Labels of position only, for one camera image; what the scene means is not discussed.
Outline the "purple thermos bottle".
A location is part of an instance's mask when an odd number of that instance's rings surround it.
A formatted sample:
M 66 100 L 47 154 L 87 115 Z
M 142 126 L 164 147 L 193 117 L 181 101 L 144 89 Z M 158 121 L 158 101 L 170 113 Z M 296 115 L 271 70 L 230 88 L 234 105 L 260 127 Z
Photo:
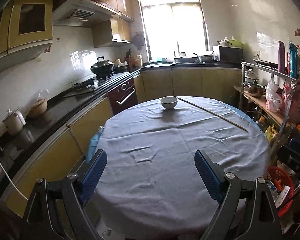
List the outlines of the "purple thermos bottle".
M 277 42 L 278 47 L 278 70 L 280 73 L 285 74 L 285 44 L 282 41 Z

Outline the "blue under-tablecloth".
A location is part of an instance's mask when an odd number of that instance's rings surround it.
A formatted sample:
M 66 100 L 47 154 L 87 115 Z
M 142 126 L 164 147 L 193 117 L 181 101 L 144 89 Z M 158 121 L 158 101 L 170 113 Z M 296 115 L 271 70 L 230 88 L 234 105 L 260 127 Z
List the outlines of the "blue under-tablecloth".
M 103 130 L 104 130 L 104 127 L 100 126 L 97 133 L 90 139 L 89 147 L 88 147 L 87 153 L 85 155 L 85 160 L 87 163 L 89 161 L 91 161 L 91 159 L 95 155 L 95 152 L 97 151 L 97 145 L 98 145 L 98 142 L 102 135 Z

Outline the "steel pot on rack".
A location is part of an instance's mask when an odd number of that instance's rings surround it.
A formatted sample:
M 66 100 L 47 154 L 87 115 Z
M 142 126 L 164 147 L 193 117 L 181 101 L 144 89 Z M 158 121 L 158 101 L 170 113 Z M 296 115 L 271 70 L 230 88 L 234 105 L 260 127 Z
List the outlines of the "steel pot on rack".
M 264 94 L 264 86 L 258 84 L 257 81 L 248 82 L 245 84 L 245 87 L 247 88 L 248 94 L 255 98 L 261 98 Z

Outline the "long thin wooden stick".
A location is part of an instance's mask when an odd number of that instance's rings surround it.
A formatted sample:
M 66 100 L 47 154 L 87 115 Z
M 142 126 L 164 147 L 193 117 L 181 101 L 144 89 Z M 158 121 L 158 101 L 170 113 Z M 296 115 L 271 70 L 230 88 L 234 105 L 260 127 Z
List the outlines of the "long thin wooden stick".
M 192 103 L 192 102 L 189 102 L 189 101 L 187 101 L 187 100 L 185 100 L 185 99 L 182 99 L 182 98 L 180 98 L 180 97 L 177 97 L 177 98 L 178 98 L 178 100 L 180 100 L 180 101 L 182 101 L 182 102 L 188 103 L 189 105 L 191 105 L 191 106 L 193 106 L 193 107 L 197 107 L 198 109 L 204 110 L 204 111 L 206 111 L 207 113 L 212 114 L 212 115 L 214 115 L 214 116 L 216 116 L 216 117 L 218 117 L 218 118 L 220 118 L 220 119 L 222 119 L 222 120 L 224 120 L 224 121 L 226 121 L 226 122 L 228 122 L 228 123 L 230 123 L 230 124 L 232 124 L 232 125 L 234 125 L 234 126 L 240 128 L 241 130 L 243 130 L 243 131 L 245 131 L 245 132 L 248 132 L 248 130 L 247 130 L 245 127 L 241 126 L 240 124 L 235 123 L 234 121 L 231 121 L 231 120 L 229 120 L 229 119 L 227 119 L 227 118 L 225 118 L 225 117 L 223 117 L 223 116 L 221 116 L 221 115 L 219 115 L 219 114 L 217 114 L 217 113 L 214 113 L 214 112 L 211 111 L 211 110 L 205 109 L 204 107 L 198 106 L 197 104 L 194 104 L 194 103 Z

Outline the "metal storage rack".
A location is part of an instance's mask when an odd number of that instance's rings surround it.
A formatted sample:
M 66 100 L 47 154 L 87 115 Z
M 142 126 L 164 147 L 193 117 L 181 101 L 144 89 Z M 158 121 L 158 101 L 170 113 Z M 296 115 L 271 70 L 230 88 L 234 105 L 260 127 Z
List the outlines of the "metal storage rack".
M 270 162 L 275 163 L 279 147 L 287 143 L 300 121 L 300 75 L 293 78 L 262 64 L 241 62 L 241 65 L 242 81 L 241 85 L 236 87 L 240 92 L 239 109 L 242 109 L 243 99 L 247 99 L 262 109 L 278 126 L 277 135 L 268 139 L 271 144 Z M 248 91 L 252 85 L 246 83 L 245 75 L 251 69 L 271 74 L 263 96 L 254 96 L 253 92 Z

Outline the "grey tablecloth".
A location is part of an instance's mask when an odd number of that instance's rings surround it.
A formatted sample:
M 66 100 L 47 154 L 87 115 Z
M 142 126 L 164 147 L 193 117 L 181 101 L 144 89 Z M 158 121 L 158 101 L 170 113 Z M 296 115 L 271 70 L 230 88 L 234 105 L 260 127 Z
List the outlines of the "grey tablecloth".
M 182 101 L 166 110 L 151 100 L 108 119 L 97 145 L 108 160 L 92 201 L 106 226 L 127 238 L 165 239 L 206 230 L 218 203 L 195 167 L 197 150 L 243 180 L 267 172 L 270 144 L 244 113 L 210 98 L 183 99 L 248 132 Z

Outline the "white medicine box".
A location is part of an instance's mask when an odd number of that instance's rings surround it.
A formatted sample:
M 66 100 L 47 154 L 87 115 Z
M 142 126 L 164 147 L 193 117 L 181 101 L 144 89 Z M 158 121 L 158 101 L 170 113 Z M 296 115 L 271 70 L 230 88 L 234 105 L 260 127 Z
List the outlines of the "white medicine box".
M 288 194 L 290 192 L 290 186 L 285 185 L 283 190 L 280 192 L 280 194 L 275 199 L 275 206 L 276 208 L 279 208 L 287 198 Z

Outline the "white ceramic bowl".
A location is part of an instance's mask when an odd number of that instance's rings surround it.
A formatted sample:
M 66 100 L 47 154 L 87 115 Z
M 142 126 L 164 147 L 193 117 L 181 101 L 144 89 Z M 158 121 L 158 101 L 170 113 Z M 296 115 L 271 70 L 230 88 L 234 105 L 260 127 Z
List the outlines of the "white ceramic bowl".
M 178 103 L 178 98 L 175 96 L 165 96 L 160 99 L 160 103 L 165 109 L 174 109 Z

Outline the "pink white plastic bag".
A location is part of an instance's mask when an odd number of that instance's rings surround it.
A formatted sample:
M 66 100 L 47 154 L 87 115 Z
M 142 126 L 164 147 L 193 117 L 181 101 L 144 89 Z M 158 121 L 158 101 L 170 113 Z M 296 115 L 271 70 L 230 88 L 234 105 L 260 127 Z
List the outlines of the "pink white plastic bag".
M 276 113 L 282 104 L 282 99 L 277 94 L 277 88 L 274 79 L 270 79 L 266 86 L 266 109 L 273 113 Z

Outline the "brown clay pot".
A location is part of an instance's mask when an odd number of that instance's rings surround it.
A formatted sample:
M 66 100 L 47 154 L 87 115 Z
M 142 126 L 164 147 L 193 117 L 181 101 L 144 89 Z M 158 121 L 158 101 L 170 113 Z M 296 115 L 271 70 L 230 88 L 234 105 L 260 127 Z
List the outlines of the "brown clay pot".
M 47 99 L 42 98 L 38 100 L 34 106 L 30 109 L 27 117 L 28 118 L 38 118 L 42 114 L 44 114 L 47 110 Z

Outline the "black wok with lid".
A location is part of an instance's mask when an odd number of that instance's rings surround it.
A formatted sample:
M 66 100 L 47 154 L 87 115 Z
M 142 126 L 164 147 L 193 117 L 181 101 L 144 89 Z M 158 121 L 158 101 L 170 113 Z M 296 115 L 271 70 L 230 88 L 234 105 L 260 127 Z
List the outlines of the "black wok with lid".
M 110 60 L 105 60 L 104 56 L 97 58 L 97 62 L 90 67 L 92 73 L 98 76 L 110 76 L 114 74 L 114 63 Z

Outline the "blue thermos bottle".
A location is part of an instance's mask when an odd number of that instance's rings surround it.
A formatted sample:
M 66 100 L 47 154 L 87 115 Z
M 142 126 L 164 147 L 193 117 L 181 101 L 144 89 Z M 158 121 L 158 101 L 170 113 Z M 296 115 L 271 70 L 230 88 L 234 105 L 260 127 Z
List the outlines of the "blue thermos bottle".
M 289 54 L 290 54 L 290 77 L 297 79 L 298 77 L 298 54 L 297 47 L 292 42 L 289 42 Z

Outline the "dark red built-in oven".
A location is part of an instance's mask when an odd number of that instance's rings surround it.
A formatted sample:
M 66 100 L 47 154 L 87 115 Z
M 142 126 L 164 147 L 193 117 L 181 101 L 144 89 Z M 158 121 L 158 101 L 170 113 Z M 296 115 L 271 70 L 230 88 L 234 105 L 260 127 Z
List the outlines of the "dark red built-in oven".
M 114 115 L 138 104 L 134 79 L 124 81 L 107 93 Z

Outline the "cooking oil bottle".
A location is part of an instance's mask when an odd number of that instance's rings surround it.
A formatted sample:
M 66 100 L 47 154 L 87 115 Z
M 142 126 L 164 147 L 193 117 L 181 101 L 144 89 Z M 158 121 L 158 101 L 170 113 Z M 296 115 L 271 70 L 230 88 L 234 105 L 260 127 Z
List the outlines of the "cooking oil bottle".
M 267 129 L 267 120 L 264 116 L 260 116 L 259 120 L 256 122 L 256 124 L 258 125 L 258 127 L 265 132 Z

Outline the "range hood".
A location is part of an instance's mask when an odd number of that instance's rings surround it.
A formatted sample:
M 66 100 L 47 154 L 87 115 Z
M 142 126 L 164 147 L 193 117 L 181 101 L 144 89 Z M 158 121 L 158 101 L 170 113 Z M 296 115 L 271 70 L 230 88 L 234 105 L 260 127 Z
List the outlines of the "range hood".
M 53 26 L 88 27 L 121 16 L 100 0 L 62 0 L 52 12 Z

